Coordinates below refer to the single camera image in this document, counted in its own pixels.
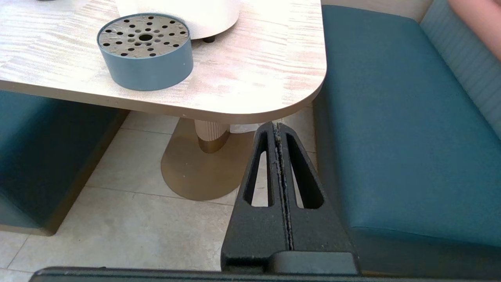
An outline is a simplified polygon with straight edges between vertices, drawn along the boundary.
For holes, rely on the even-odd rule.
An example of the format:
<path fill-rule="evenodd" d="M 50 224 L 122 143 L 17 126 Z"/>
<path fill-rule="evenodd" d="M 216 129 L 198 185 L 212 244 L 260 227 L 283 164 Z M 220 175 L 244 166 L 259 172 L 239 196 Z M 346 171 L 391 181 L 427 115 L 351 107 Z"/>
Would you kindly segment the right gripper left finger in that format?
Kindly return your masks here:
<path fill-rule="evenodd" d="M 267 158 L 268 206 L 252 205 L 261 154 Z M 221 248 L 224 272 L 262 273 L 269 258 L 289 250 L 283 203 L 280 149 L 276 126 L 265 123 L 256 131 L 252 152 L 241 181 L 231 219 Z"/>

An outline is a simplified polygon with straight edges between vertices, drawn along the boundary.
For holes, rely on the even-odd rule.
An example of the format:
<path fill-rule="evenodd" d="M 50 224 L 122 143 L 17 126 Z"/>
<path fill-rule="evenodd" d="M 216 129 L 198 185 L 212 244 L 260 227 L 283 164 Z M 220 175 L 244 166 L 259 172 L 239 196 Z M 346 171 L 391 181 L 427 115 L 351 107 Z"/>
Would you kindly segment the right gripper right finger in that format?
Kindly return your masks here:
<path fill-rule="evenodd" d="M 277 124 L 281 207 L 290 251 L 356 251 L 296 132 Z"/>

